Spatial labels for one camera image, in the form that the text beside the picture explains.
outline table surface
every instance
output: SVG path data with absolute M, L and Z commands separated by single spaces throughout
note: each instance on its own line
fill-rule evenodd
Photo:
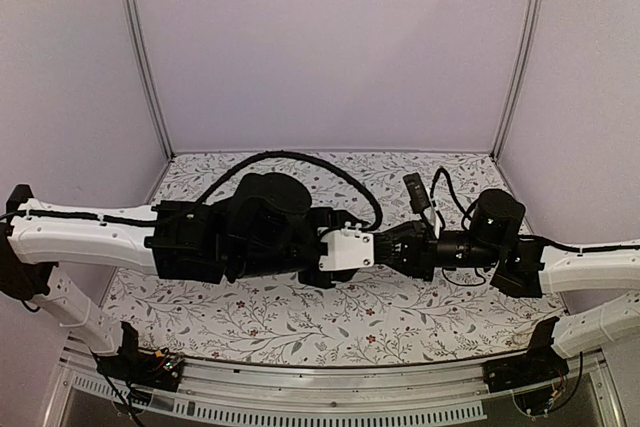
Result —
M 176 157 L 155 201 L 193 200 L 246 153 Z M 413 218 L 402 176 L 420 172 L 425 185 L 439 166 L 453 177 L 463 205 L 486 188 L 506 186 L 486 155 L 425 153 L 318 153 L 361 180 L 384 210 L 382 229 Z M 247 168 L 284 172 L 311 191 L 314 205 L 348 209 L 372 218 L 366 200 L 324 170 L 286 159 Z M 241 175 L 212 201 L 228 197 Z M 449 226 L 460 214 L 438 186 Z M 458 283 L 477 284 L 473 271 L 449 273 Z M 359 271 L 332 290 L 298 284 L 292 274 L 221 285 L 161 280 L 119 269 L 104 305 L 132 323 L 146 347 L 169 347 L 195 357 L 298 366 L 365 366 L 466 359 L 523 349 L 540 320 L 562 315 L 558 296 L 510 299 L 487 284 L 458 287 L 443 279 L 405 278 L 386 267 Z

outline light gray wall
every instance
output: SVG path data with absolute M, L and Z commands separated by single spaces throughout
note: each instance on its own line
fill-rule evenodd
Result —
M 177 151 L 490 150 L 526 0 L 139 0 Z
M 502 165 L 541 234 L 640 237 L 640 2 L 544 0 Z M 573 311 L 611 294 L 568 296 Z M 640 339 L 605 350 L 640 425 Z
M 0 0 L 0 205 L 23 182 L 56 203 L 141 203 L 163 162 L 121 0 Z M 68 270 L 94 298 L 110 274 Z M 66 333 L 1 294 L 0 333 L 0 424 L 35 426 Z

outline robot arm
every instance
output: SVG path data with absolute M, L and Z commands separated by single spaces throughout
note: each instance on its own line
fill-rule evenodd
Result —
M 277 173 L 245 175 L 233 196 L 212 205 L 165 201 L 121 210 L 55 206 L 19 186 L 7 203 L 7 222 L 0 222 L 0 290 L 37 304 L 71 328 L 106 375 L 167 390 L 177 389 L 181 358 L 156 353 L 163 362 L 158 370 L 154 354 L 138 349 L 137 332 L 103 313 L 56 268 L 58 262 L 211 283 L 297 272 L 301 283 L 319 288 L 376 264 L 425 281 L 433 279 L 435 268 L 495 267 L 491 284 L 512 297 L 640 290 L 638 241 L 567 247 L 524 238 L 518 235 L 524 206 L 497 189 L 473 203 L 472 215 L 465 214 L 468 228 L 441 230 L 434 199 L 419 176 L 406 176 L 405 183 L 421 220 L 384 232 L 364 231 L 349 212 L 311 207 L 308 190 Z M 424 215 L 428 208 L 431 221 Z M 578 316 L 539 323 L 526 354 L 485 363 L 490 389 L 553 378 L 568 370 L 564 359 L 638 331 L 639 298 L 630 293 Z M 514 369 L 521 373 L 517 378 Z

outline white plastic mount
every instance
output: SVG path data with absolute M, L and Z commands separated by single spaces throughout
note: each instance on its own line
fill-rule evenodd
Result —
M 553 350 L 565 359 L 640 332 L 640 292 L 629 292 L 581 314 L 561 317 Z
M 328 255 L 320 257 L 319 269 L 324 272 L 358 269 L 374 265 L 373 234 L 362 232 L 361 224 L 329 232 L 322 238 L 328 244 Z
M 153 236 L 153 227 L 29 215 L 32 210 L 49 210 L 155 220 L 158 214 L 149 205 L 129 209 L 85 209 L 30 199 L 20 206 L 20 210 L 27 211 L 27 214 L 11 220 L 13 230 L 8 241 L 18 259 L 25 264 L 74 262 L 125 267 L 145 274 L 157 273 L 153 251 L 144 246 L 145 237 Z
M 598 245 L 637 245 L 640 249 L 640 240 Z M 575 247 L 584 249 L 591 245 Z M 544 263 L 539 274 L 544 294 L 591 289 L 640 290 L 640 250 L 581 254 L 545 247 L 540 260 Z
M 122 344 L 120 322 L 105 314 L 60 268 L 51 271 L 48 295 L 35 295 L 29 302 L 49 312 L 60 327 L 69 328 L 92 352 L 117 355 Z

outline wire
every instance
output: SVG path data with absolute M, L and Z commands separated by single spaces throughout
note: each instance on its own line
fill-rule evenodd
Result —
M 578 392 L 578 388 L 580 387 L 583 371 L 584 371 L 584 355 L 582 352 L 580 352 L 580 370 L 578 372 L 578 378 L 576 379 L 576 383 L 573 386 L 573 390 L 571 390 L 571 393 L 567 396 L 566 400 L 560 405 L 554 405 L 554 404 L 563 395 L 562 391 L 564 391 L 566 387 L 567 378 L 562 374 L 562 372 L 558 372 L 560 374 L 561 386 L 558 387 L 557 390 L 560 391 L 560 395 L 556 396 L 555 398 L 552 397 L 551 399 L 549 399 L 549 401 L 537 406 L 534 409 L 530 409 L 529 410 L 530 413 L 527 412 L 526 405 L 520 403 L 520 400 L 521 400 L 520 397 L 516 397 L 515 395 L 513 395 L 513 403 L 516 404 L 518 409 L 524 415 L 526 415 L 527 417 L 531 417 L 532 419 L 537 417 L 544 417 L 548 414 L 558 412 L 560 409 L 563 409 L 571 401 L 571 399 L 575 397 L 576 393 Z
M 91 352 L 91 355 L 93 355 L 93 359 L 96 361 L 96 364 L 98 365 L 98 367 L 100 367 L 100 358 L 94 352 Z M 120 400 L 120 403 L 122 404 L 122 406 L 126 409 L 127 413 L 129 414 L 129 418 L 138 427 L 145 427 L 145 425 L 142 423 L 142 421 L 138 418 L 138 414 L 136 414 L 135 410 L 133 409 L 133 405 L 131 404 L 131 400 L 126 401 L 124 399 L 124 397 L 122 396 L 122 394 L 120 393 L 120 391 L 113 384 L 111 379 L 109 377 L 107 377 L 106 375 L 104 375 L 104 374 L 102 374 L 102 376 L 104 377 L 104 380 L 107 381 L 107 384 L 109 384 L 109 387 L 111 387 L 111 390 L 113 390 L 113 392 L 116 394 L 116 396 L 118 397 L 118 400 Z
M 555 247 L 559 250 L 564 250 L 565 252 L 572 252 L 575 254 L 594 254 L 601 252 L 616 252 L 618 250 L 640 250 L 640 244 L 635 245 L 600 245 L 593 247 L 574 247 L 571 245 L 561 244 L 554 240 L 548 239 L 546 237 L 541 237 L 539 235 L 521 235 L 518 237 L 520 240 L 524 241 L 534 241 L 540 242 L 548 247 Z
M 13 211 L 13 212 L 7 212 L 6 214 L 0 215 L 0 222 L 2 222 L 4 219 L 8 219 L 9 217 L 13 217 L 17 213 L 18 213 L 18 211 L 16 210 L 16 211 Z
M 451 174 L 444 167 L 438 167 L 438 170 L 436 170 L 436 173 L 433 176 L 433 180 L 431 181 L 431 198 L 433 199 L 433 194 L 435 193 L 435 190 L 436 190 L 436 184 L 438 183 L 438 180 L 440 180 L 440 176 L 441 175 L 444 175 L 444 178 L 447 181 L 447 187 L 449 189 L 449 195 L 451 196 L 451 199 L 453 200 L 453 203 L 456 204 L 456 207 L 458 208 L 458 210 L 462 214 L 462 221 L 464 222 L 464 219 L 471 220 L 471 217 L 469 217 L 469 213 L 468 213 L 469 209 L 468 208 L 465 209 L 462 206 L 462 204 L 460 203 L 460 201 L 458 200 L 458 196 L 456 195 L 456 191 L 453 188 L 453 180 L 451 179 Z M 445 222 L 444 222 L 444 219 L 442 217 L 442 214 L 440 214 L 440 211 L 438 211 L 438 217 L 440 217 L 440 222 L 442 222 L 442 228 L 444 229 L 445 228 Z
M 481 285 L 486 284 L 487 283 L 487 278 L 484 277 L 482 274 L 480 274 L 478 272 L 477 268 L 475 269 L 475 271 L 476 271 L 476 276 L 478 276 L 478 277 L 480 277 L 482 279 L 482 281 L 479 284 L 460 284 L 458 282 L 455 282 L 455 281 L 451 280 L 449 277 L 447 277 L 446 269 L 442 269 L 442 276 L 444 277 L 444 280 L 446 280 L 450 284 L 457 285 L 458 287 L 480 287 Z
M 112 215 L 99 216 L 98 214 L 89 213 L 89 212 L 52 212 L 48 210 L 30 210 L 28 212 L 24 210 L 16 211 L 10 214 L 4 214 L 3 216 L 0 217 L 0 220 L 9 216 L 14 216 L 14 215 L 19 215 L 21 217 L 24 217 L 28 214 L 34 217 L 52 217 L 57 219 L 75 219 L 75 220 L 94 220 L 94 221 L 111 223 L 111 224 L 130 225 L 133 227 L 162 227 L 164 225 L 167 225 L 173 222 L 174 220 L 180 219 L 185 215 L 193 212 L 198 206 L 204 204 L 209 199 L 209 197 L 211 197 L 211 195 L 217 189 L 220 188 L 220 186 L 222 186 L 225 182 L 227 182 L 234 175 L 236 175 L 238 172 L 248 167 L 249 165 L 255 164 L 257 162 L 261 162 L 266 159 L 279 159 L 279 158 L 306 162 L 308 164 L 315 165 L 325 170 L 328 170 L 332 174 L 340 177 L 342 180 L 344 180 L 346 183 L 348 183 L 354 189 L 356 189 L 360 194 L 362 194 L 362 196 L 369 202 L 369 204 L 373 208 L 375 219 L 371 224 L 363 227 L 362 230 L 365 232 L 368 232 L 368 231 L 373 231 L 380 228 L 383 220 L 382 207 L 380 206 L 380 203 L 375 198 L 375 196 L 371 193 L 371 191 L 369 191 L 361 182 L 357 181 L 351 175 L 346 173 L 344 170 L 340 169 L 339 167 L 333 165 L 332 163 L 326 160 L 319 159 L 311 155 L 302 154 L 300 152 L 288 152 L 285 150 L 261 152 L 259 154 L 252 155 L 251 157 L 248 157 L 241 162 L 238 162 L 236 165 L 234 165 L 229 170 L 227 170 L 224 174 L 222 174 L 218 178 L 218 180 L 216 180 L 213 184 L 211 184 L 209 188 L 207 188 L 207 190 L 205 190 L 204 193 L 200 197 L 198 197 L 196 201 L 193 202 L 189 207 L 173 215 L 170 215 L 169 217 L 166 217 L 162 220 L 139 220 L 139 219 L 124 218 L 124 217 L 116 217 Z
M 27 309 L 29 312 L 31 312 L 32 314 L 35 314 L 36 312 L 40 311 L 40 307 L 31 307 L 29 304 L 27 304 L 24 300 L 21 300 L 20 302 L 22 302 L 22 306 Z
M 471 221 L 471 213 L 474 210 L 476 210 L 477 206 L 478 206 L 478 199 L 476 199 L 473 202 L 471 202 L 469 204 L 469 207 L 467 207 L 467 210 L 465 211 L 465 214 L 462 216 L 462 220 L 460 220 L 460 227 L 462 227 L 462 230 L 469 230 L 469 227 L 464 223 L 464 221 L 465 220 Z
M 576 384 L 573 386 L 573 390 L 571 391 L 571 393 L 569 394 L 569 396 L 567 397 L 567 400 L 565 400 L 561 405 L 557 405 L 557 406 L 553 406 L 551 407 L 547 413 L 552 413 L 552 412 L 557 412 L 560 409 L 562 409 L 565 405 L 567 405 L 571 399 L 573 399 L 576 395 L 576 393 L 578 392 L 578 388 L 580 387 L 580 381 L 582 380 L 582 372 L 584 370 L 584 355 L 582 352 L 580 352 L 580 371 L 578 372 L 578 379 L 576 380 Z
M 328 229 L 323 230 L 320 236 L 318 237 L 318 241 L 321 241 L 322 239 L 324 239 L 327 236 L 327 234 L 331 232 L 335 232 L 336 230 L 340 230 L 340 229 L 342 229 L 342 226 L 335 225 L 333 227 L 329 227 Z

